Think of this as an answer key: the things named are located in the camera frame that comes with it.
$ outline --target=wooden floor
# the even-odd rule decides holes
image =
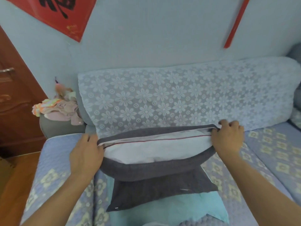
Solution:
[[[20,225],[39,157],[37,152],[7,159],[16,167],[0,198],[0,225]]]

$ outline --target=pile of clothes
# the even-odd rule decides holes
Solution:
[[[45,99],[32,107],[32,113],[37,117],[44,114],[52,121],[71,121],[72,125],[83,125],[75,92],[64,85],[56,83],[57,95],[54,99]]]

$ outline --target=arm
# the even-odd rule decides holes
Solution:
[[[212,142],[217,154],[235,180],[259,226],[297,226],[301,223],[301,208],[258,171],[241,159],[243,126],[238,121],[221,121],[220,131],[212,132]]]
[[[70,153],[71,175],[22,226],[65,226],[77,200],[90,184],[103,160],[97,135],[83,134]]]

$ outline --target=red couplet strip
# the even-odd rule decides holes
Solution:
[[[233,28],[232,28],[232,30],[231,30],[229,36],[228,36],[228,39],[227,39],[227,41],[226,41],[226,43],[225,43],[224,48],[229,48],[229,47],[230,47],[230,45],[231,45],[231,43],[232,43],[232,40],[233,40],[233,38],[234,38],[234,35],[235,35],[235,33],[236,33],[236,30],[237,30],[237,28],[238,28],[238,26],[239,26],[239,23],[240,23],[240,21],[241,21],[241,19],[242,19],[242,17],[243,17],[244,11],[246,10],[246,7],[247,7],[249,1],[250,1],[250,0],[244,0],[244,1],[243,1],[243,4],[241,5],[241,8],[240,8],[240,10],[239,10],[239,12],[238,12],[238,15],[237,15],[237,17],[236,17],[235,23],[234,23]]]

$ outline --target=red stitching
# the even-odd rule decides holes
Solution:
[[[195,136],[195,137],[210,137],[211,135],[201,135],[201,136]],[[182,140],[182,139],[188,139],[188,138],[194,138],[194,137],[182,137],[182,138],[174,138],[174,139],[161,139],[161,140]],[[138,142],[149,142],[149,141],[157,141],[157,140],[141,140],[141,141],[132,141],[132,142],[121,142],[121,143],[114,143],[110,146],[104,147],[106,149],[107,147],[111,147],[116,144],[123,144],[123,143],[138,143]]]

